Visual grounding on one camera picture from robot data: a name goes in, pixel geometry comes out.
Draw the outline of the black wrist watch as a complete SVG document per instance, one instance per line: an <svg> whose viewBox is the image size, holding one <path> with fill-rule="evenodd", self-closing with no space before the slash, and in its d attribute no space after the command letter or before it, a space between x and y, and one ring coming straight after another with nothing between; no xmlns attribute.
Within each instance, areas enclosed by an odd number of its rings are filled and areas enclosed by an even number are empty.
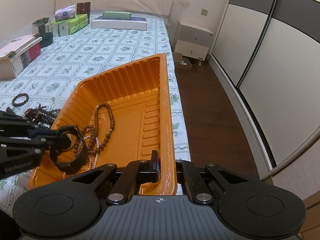
<svg viewBox="0 0 320 240"><path fill-rule="evenodd" d="M88 149L84 137L76 125L62 126L55 131L57 142L50 148L50 159L61 172L67 175L76 174L87 161ZM61 154L71 151L73 151L73 159L69 157L70 161L59 160Z"/></svg>

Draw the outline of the orange plastic tray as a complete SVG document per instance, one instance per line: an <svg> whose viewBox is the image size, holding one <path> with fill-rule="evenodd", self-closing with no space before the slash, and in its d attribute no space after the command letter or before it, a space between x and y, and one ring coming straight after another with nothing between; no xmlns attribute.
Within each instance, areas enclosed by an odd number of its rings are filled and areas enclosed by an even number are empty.
<svg viewBox="0 0 320 240"><path fill-rule="evenodd" d="M145 183L140 194L174 195L177 178L167 58L156 54L112 68L81 81L65 103L53 129L76 125L84 129L99 124L98 140L115 129L103 152L87 161L101 166L125 167L134 160L159 153L160 173L156 183Z"/></svg>

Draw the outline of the dark green cup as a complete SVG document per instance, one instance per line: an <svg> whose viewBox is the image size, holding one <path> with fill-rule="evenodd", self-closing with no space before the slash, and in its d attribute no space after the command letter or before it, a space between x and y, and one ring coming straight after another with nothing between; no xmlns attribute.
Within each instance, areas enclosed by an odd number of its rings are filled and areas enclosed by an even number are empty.
<svg viewBox="0 0 320 240"><path fill-rule="evenodd" d="M40 47L45 48L52 44L53 42L53 32L44 33L42 36L42 41L40 42Z"/></svg>

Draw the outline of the floral patterned bed sheet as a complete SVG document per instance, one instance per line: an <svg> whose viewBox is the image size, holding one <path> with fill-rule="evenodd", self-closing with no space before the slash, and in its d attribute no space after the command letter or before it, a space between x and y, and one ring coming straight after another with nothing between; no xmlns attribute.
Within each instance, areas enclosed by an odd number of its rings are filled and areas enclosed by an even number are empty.
<svg viewBox="0 0 320 240"><path fill-rule="evenodd" d="M11 107L13 98L20 93L27 93L29 101L14 108L17 115L38 105L46 106L48 110L62 108L83 79L163 53L167 57L175 157L189 160L187 130L167 25L164 19L156 16L146 16L146 21L145 31L87 26L73 35L54 38L16 79L1 82L1 110Z"/></svg>

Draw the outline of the green tissue box pack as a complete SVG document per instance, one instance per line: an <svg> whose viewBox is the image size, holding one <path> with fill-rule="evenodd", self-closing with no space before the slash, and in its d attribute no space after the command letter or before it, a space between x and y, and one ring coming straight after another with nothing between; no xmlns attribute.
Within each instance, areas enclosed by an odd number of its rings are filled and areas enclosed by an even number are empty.
<svg viewBox="0 0 320 240"><path fill-rule="evenodd" d="M55 21L52 19L53 36L63 37L76 33L89 23L87 14L76 15L75 18L67 20Z"/></svg>

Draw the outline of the small cardboard box on floor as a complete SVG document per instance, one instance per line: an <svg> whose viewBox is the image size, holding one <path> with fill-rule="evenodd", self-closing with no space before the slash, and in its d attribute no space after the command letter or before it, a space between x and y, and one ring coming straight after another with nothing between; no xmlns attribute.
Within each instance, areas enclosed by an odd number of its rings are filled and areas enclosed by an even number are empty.
<svg viewBox="0 0 320 240"><path fill-rule="evenodd" d="M191 71L192 64L188 58L183 57L183 55L178 52L173 52L172 55L174 59L175 69Z"/></svg>

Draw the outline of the purple tissue pack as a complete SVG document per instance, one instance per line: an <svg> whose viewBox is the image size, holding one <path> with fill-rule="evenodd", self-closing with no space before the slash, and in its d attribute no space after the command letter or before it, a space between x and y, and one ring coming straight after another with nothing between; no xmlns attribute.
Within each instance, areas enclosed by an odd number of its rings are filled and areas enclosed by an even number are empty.
<svg viewBox="0 0 320 240"><path fill-rule="evenodd" d="M55 12L55 20L62 21L70 18L75 18L76 15L76 5L71 5L62 9L58 9Z"/></svg>

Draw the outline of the beige nightstand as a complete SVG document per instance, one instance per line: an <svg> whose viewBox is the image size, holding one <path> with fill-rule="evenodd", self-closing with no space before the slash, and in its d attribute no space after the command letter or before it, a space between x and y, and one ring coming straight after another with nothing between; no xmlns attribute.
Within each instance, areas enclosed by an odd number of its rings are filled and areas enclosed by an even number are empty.
<svg viewBox="0 0 320 240"><path fill-rule="evenodd" d="M174 52L198 61L201 66L214 40L214 33L200 25L179 20L172 42Z"/></svg>

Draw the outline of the dark brown box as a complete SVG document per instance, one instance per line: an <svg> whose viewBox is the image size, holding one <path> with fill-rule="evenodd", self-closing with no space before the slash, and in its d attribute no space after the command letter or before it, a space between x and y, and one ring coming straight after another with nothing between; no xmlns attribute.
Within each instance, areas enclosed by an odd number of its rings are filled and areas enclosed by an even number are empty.
<svg viewBox="0 0 320 240"><path fill-rule="evenodd" d="M77 3L76 5L76 14L81 15L81 14L87 14L90 16L91 12L91 3L90 2L81 2Z"/></svg>

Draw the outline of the sliding wardrobe doors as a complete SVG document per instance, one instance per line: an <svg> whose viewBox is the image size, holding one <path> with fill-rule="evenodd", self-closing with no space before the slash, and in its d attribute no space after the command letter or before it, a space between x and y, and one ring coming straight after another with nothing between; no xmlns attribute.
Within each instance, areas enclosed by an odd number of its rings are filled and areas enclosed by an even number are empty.
<svg viewBox="0 0 320 240"><path fill-rule="evenodd" d="M319 0L228 0L211 57L261 179L319 139Z"/></svg>

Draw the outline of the green flat box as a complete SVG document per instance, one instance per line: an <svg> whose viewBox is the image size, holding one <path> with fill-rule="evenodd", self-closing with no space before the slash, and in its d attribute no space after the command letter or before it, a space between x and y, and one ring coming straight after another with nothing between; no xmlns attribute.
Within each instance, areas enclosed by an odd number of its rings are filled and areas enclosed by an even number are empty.
<svg viewBox="0 0 320 240"><path fill-rule="evenodd" d="M103 12L104 19L116 19L116 20L130 20L131 12L125 11L105 11Z"/></svg>

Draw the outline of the long white box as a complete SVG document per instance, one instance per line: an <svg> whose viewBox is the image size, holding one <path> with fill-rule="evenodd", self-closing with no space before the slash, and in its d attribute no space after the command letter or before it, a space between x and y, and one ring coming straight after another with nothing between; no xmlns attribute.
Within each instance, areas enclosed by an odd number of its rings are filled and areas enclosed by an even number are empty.
<svg viewBox="0 0 320 240"><path fill-rule="evenodd" d="M125 21L125 20L91 20L93 29L118 29L118 30L139 30L146 31L146 21Z"/></svg>

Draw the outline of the dark blue flat box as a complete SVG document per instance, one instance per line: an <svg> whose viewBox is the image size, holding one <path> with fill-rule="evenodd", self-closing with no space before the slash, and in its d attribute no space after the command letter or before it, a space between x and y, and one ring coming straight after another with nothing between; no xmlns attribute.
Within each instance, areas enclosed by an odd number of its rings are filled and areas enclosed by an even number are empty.
<svg viewBox="0 0 320 240"><path fill-rule="evenodd" d="M131 17L130 19L122 18L103 18L103 16L97 17L95 20L98 21L122 21L122 22L147 22L146 18L143 17Z"/></svg>

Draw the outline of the wall socket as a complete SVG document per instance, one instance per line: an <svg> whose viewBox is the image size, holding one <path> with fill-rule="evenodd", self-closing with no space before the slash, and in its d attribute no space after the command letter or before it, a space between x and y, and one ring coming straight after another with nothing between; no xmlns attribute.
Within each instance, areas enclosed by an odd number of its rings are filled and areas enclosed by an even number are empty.
<svg viewBox="0 0 320 240"><path fill-rule="evenodd" d="M207 16L207 15L208 15L208 10L202 9L202 10L201 10L201 15Z"/></svg>

